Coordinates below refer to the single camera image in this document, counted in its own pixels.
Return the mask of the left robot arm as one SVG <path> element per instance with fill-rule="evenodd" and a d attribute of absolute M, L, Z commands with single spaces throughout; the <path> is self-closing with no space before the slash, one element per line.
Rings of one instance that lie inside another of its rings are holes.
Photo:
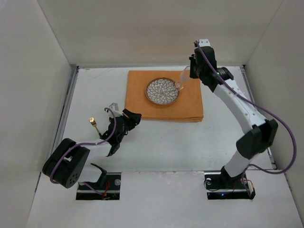
<path fill-rule="evenodd" d="M 89 146 L 100 146 L 105 143 L 110 145 L 106 157 L 114 155 L 120 148 L 123 138 L 134 129 L 141 121 L 141 114 L 133 113 L 127 109 L 117 111 L 114 106 L 104 109 L 110 114 L 107 131 L 98 133 L 100 141 L 76 143 L 70 138 L 65 138 L 57 146 L 45 162 L 42 173 L 50 178 L 54 184 L 71 188 L 79 179 L 89 156 Z"/>

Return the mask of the orange cloth placemat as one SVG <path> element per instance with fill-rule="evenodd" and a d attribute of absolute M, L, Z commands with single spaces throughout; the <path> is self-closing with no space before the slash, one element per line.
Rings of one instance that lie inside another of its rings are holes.
<path fill-rule="evenodd" d="M 168 105 L 154 104 L 147 98 L 147 85 L 156 78 L 180 79 L 181 71 L 130 70 L 128 73 L 125 109 L 142 115 L 142 119 L 200 122 L 204 117 L 201 81 L 190 79 L 176 101 Z"/>

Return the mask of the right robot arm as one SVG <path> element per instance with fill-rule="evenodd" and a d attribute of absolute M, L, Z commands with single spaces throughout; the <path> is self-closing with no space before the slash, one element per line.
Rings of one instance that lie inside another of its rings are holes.
<path fill-rule="evenodd" d="M 239 89 L 232 73 L 225 67 L 217 67 L 214 49 L 195 46 L 190 59 L 190 78 L 200 79 L 230 110 L 244 135 L 236 142 L 236 152 L 221 168 L 224 183 L 241 177 L 246 167 L 273 143 L 278 123 L 262 115 Z"/>

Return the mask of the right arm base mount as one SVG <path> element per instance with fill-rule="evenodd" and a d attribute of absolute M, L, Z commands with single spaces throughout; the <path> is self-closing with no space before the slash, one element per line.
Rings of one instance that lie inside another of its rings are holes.
<path fill-rule="evenodd" d="M 221 172 L 205 172 L 203 185 L 208 200 L 253 200 L 256 196 L 254 184 L 246 174 L 226 181 Z"/>

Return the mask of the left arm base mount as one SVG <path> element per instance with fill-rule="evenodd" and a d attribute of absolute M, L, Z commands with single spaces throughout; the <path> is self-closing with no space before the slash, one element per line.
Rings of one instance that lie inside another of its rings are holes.
<path fill-rule="evenodd" d="M 79 183 L 76 200 L 119 200 L 121 177 L 120 172 L 110 172 L 101 181 Z"/>

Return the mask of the floral patterned plate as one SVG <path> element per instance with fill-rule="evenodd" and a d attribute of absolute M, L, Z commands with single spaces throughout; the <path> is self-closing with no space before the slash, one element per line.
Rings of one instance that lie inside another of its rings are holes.
<path fill-rule="evenodd" d="M 145 89 L 145 95 L 153 104 L 170 105 L 179 98 L 180 92 L 172 79 L 163 77 L 149 82 Z"/>

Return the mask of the gold fork dark handle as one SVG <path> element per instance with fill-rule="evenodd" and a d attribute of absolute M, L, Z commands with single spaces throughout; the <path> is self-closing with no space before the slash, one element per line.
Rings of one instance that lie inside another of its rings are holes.
<path fill-rule="evenodd" d="M 89 122 L 96 129 L 96 131 L 97 131 L 97 133 L 99 135 L 99 138 L 101 139 L 102 138 L 102 134 L 100 133 L 100 131 L 97 128 L 97 123 L 96 123 L 95 119 L 93 117 L 90 117 L 89 118 Z"/>

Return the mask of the clear wine glass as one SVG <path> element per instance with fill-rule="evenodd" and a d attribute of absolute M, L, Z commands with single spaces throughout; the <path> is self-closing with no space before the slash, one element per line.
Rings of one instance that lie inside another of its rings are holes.
<path fill-rule="evenodd" d="M 177 90 L 182 90 L 191 79 L 190 77 L 190 66 L 186 66 L 180 74 L 180 78 L 175 82 Z"/>

